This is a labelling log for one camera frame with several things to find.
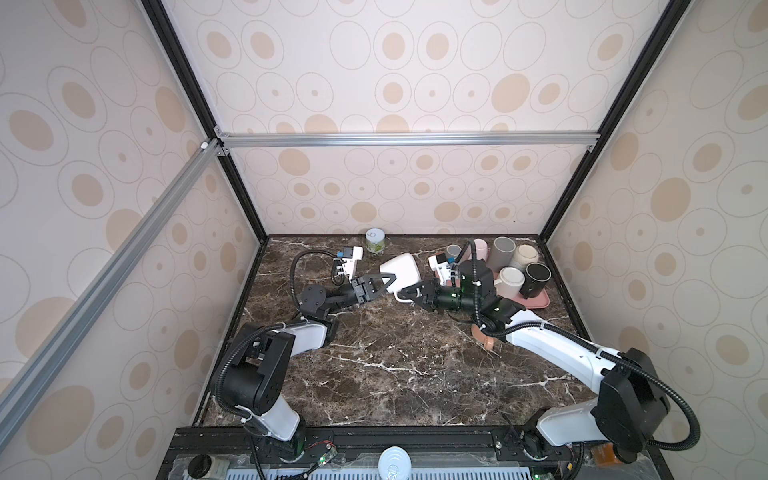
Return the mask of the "white ceramic mug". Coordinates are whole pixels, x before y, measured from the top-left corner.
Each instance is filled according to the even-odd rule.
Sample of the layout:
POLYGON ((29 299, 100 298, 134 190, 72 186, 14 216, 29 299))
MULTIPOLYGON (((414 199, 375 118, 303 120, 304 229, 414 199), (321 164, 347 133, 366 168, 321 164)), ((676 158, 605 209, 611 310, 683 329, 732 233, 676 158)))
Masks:
POLYGON ((396 301, 411 303, 411 300, 401 299, 398 296, 402 289, 421 281, 419 267, 411 253, 403 253, 384 262, 380 265, 379 272, 381 274, 394 274, 395 281, 387 287, 387 291, 394 295, 396 301))

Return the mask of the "white mug black rim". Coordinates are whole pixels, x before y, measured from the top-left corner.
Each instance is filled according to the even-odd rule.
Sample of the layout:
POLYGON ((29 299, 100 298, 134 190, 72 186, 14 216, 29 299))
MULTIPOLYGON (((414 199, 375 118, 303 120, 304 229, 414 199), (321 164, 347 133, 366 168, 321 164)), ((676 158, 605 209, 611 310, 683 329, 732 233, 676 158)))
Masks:
POLYGON ((494 285, 499 296, 513 299, 519 294, 524 282, 524 273, 517 268, 508 266, 499 271, 494 285))

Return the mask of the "peach cream speckled mug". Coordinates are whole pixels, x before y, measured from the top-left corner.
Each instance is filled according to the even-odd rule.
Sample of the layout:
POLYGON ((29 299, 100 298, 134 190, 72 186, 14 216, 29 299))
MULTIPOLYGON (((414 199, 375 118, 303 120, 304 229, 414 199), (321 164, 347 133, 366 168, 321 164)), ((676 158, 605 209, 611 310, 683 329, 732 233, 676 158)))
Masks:
POLYGON ((495 339, 484 334, 477 325, 471 326, 472 337, 481 344, 486 351, 492 351, 495 345, 495 339))

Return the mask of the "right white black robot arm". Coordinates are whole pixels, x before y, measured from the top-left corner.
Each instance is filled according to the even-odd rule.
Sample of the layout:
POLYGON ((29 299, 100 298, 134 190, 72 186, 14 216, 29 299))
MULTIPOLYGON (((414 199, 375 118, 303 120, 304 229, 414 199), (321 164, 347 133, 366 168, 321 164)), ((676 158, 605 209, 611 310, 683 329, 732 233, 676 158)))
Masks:
POLYGON ((610 443, 621 462, 632 463, 647 446, 685 451, 698 444, 702 429, 694 410, 658 378, 644 352, 595 344, 499 295, 501 278, 476 257, 475 244, 467 242, 464 251, 470 258, 455 268, 459 285, 422 280, 401 288, 397 298, 426 311, 465 312, 482 334, 538 355, 596 395, 538 410, 517 434, 530 459, 543 460, 568 444, 610 443))

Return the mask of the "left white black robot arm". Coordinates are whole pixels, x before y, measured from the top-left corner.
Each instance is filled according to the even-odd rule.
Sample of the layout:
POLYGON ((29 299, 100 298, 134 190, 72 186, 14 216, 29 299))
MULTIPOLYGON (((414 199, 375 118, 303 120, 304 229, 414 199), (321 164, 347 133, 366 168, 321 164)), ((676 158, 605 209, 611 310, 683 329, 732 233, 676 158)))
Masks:
POLYGON ((296 451, 303 449, 306 423, 282 396, 290 360, 329 346, 338 329, 333 314, 378 299, 397 280, 394 273, 387 272, 355 276, 361 258, 360 247, 297 254, 289 270, 296 313, 288 322, 243 326, 224 353, 212 377, 211 392, 219 407, 239 417, 249 434, 296 451), (333 289, 309 284, 300 293, 296 291, 298 263, 309 255, 332 258, 333 289))

